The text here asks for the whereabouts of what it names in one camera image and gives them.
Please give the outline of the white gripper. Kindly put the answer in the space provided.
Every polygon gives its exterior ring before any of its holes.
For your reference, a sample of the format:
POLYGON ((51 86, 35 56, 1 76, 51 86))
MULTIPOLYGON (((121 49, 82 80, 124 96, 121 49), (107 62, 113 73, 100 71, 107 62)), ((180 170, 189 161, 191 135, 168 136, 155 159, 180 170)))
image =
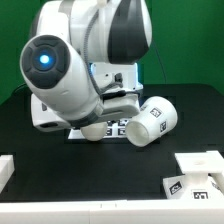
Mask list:
POLYGON ((45 105, 35 95, 31 96, 32 122, 37 129, 43 132, 82 128, 92 124, 117 121, 122 118, 136 116, 139 112, 140 106, 137 96, 134 94, 127 94, 124 97, 105 100, 102 106, 102 112, 99 116, 96 116, 96 113, 92 113, 81 119, 68 120, 45 105))

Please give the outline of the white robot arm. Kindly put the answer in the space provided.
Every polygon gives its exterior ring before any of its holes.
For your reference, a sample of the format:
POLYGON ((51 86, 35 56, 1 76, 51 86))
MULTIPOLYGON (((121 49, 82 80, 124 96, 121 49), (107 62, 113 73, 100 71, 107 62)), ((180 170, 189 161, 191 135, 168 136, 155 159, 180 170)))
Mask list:
POLYGON ((51 132, 140 112, 136 63, 152 41, 145 0, 51 0, 20 55, 34 127, 51 132))

